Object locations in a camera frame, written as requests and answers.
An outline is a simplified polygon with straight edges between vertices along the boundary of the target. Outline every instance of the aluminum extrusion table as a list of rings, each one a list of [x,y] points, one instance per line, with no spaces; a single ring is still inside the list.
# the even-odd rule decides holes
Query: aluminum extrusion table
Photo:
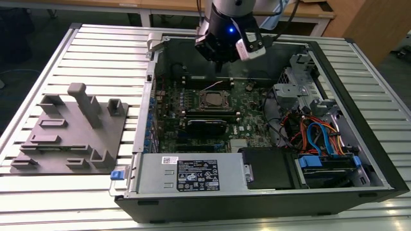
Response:
[[[194,35],[194,30],[82,25],[71,28],[38,82],[0,138],[0,230],[398,230],[411,227],[411,193],[382,203],[361,205],[338,215],[195,223],[138,224],[117,206],[125,181],[109,175],[10,175],[13,158],[30,136],[46,93],[67,95],[71,82],[87,84],[101,102],[121,98],[131,105],[118,166],[129,165],[142,102],[149,59],[147,38],[154,31]],[[378,139],[411,187],[411,113],[356,44],[340,38],[282,36],[314,40],[341,76]]]

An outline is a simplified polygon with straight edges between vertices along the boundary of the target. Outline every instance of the blue drive bracket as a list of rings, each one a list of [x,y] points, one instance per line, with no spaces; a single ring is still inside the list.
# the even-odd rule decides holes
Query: blue drive bracket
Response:
[[[321,157],[317,155],[306,155],[298,159],[302,168],[306,167],[322,167]]]
[[[361,167],[361,165],[362,165],[361,158],[360,158],[358,156],[354,156],[354,157],[353,157],[353,160],[354,160],[356,166],[357,166],[357,167]]]

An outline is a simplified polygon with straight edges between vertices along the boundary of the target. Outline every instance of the blue latch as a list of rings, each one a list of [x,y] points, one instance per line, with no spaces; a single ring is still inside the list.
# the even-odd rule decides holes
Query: blue latch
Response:
[[[125,180],[125,170],[123,171],[113,171],[110,174],[111,180]]]
[[[149,146],[150,146],[150,143],[151,143],[150,140],[146,139],[146,140],[145,140],[145,146],[149,147]]]
[[[353,157],[353,160],[354,160],[354,164],[357,167],[361,167],[362,163],[361,163],[361,158],[358,156],[354,156]]]
[[[322,167],[321,157],[317,155],[306,155],[298,159],[302,168],[306,167]]]

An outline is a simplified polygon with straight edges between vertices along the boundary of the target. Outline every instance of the motherboard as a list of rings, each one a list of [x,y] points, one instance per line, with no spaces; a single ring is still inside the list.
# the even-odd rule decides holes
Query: motherboard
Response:
[[[242,146],[271,147],[261,107],[266,93],[257,82],[233,78],[161,83],[161,152],[230,153],[238,151],[239,142]]]

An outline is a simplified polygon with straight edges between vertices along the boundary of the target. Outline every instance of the white sticker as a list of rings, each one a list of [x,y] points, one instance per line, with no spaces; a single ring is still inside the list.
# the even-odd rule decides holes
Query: white sticker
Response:
[[[165,165],[177,165],[179,161],[178,156],[165,156],[162,160],[162,164]]]
[[[121,3],[121,6],[131,6],[131,7],[138,7],[138,4],[127,4],[127,3]]]
[[[329,15],[329,14],[320,14],[321,18],[334,18],[334,15]]]

